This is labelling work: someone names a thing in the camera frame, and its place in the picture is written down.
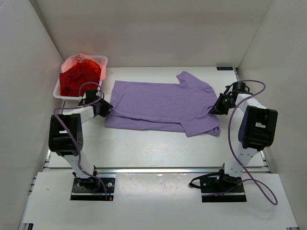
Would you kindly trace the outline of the purple t shirt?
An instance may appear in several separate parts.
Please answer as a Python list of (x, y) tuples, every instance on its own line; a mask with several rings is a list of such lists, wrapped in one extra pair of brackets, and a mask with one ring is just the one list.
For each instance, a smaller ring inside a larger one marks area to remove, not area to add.
[(214, 89), (183, 71), (178, 83), (116, 81), (110, 103), (113, 109), (105, 127), (131, 130), (183, 132), (219, 136), (220, 121), (209, 111), (217, 96)]

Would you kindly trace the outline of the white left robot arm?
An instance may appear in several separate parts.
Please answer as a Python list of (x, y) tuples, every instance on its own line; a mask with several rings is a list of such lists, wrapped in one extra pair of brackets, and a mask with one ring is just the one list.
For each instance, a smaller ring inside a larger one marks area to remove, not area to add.
[(56, 108), (50, 119), (49, 149), (70, 164), (77, 183), (90, 191), (106, 186), (83, 151), (82, 125), (96, 116), (108, 116), (112, 108), (102, 90), (87, 90), (78, 106)]

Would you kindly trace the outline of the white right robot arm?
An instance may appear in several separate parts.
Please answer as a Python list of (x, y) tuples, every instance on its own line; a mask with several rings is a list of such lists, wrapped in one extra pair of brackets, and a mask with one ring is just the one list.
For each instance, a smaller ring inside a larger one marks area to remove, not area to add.
[(215, 179), (215, 187), (221, 192), (239, 185), (244, 167), (257, 153), (272, 145), (278, 118), (278, 112), (261, 105), (244, 81), (226, 86), (209, 114), (227, 115), (230, 109), (233, 112), (240, 109), (244, 116), (238, 131), (238, 153), (234, 152), (228, 137), (233, 158), (222, 165)]

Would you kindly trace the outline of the black corner label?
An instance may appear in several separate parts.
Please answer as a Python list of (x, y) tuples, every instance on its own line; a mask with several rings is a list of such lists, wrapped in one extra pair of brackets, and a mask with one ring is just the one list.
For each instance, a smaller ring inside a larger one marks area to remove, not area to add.
[(233, 71), (233, 67), (216, 67), (218, 71)]

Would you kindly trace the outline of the white plastic laundry basket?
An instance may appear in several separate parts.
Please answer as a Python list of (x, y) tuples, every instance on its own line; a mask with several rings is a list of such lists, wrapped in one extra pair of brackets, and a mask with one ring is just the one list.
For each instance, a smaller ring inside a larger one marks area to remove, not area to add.
[(97, 89), (101, 85), (100, 76), (85, 67), (75, 66), (59, 74), (53, 96), (62, 100), (78, 100), (86, 90)]

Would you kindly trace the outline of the pink t shirt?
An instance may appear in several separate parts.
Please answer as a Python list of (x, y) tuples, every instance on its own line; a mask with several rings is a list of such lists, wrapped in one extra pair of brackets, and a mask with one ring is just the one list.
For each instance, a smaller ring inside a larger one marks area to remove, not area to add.
[(106, 79), (107, 57), (98, 55), (77, 54), (69, 57), (61, 65), (61, 72), (64, 73), (75, 66), (85, 67), (100, 76), (100, 81)]

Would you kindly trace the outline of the aluminium table edge rail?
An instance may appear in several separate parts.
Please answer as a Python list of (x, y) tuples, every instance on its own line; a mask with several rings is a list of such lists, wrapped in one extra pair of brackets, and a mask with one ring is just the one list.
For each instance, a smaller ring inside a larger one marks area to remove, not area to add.
[(98, 173), (213, 173), (218, 172), (219, 167), (170, 167), (170, 168), (98, 168)]

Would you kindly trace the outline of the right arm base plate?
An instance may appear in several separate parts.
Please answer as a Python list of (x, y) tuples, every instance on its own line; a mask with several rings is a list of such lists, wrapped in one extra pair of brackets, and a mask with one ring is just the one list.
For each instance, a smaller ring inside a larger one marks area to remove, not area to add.
[(189, 187), (200, 189), (203, 203), (247, 202), (241, 177), (232, 177), (220, 169), (193, 178)]

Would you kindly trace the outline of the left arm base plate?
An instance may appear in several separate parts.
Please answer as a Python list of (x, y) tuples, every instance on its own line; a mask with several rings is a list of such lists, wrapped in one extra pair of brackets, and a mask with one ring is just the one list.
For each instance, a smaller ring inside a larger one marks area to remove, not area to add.
[(100, 179), (103, 181), (106, 189), (104, 189), (101, 181), (95, 178), (81, 179), (74, 177), (70, 200), (113, 201), (116, 185), (115, 175), (107, 175), (106, 177), (101, 177)]

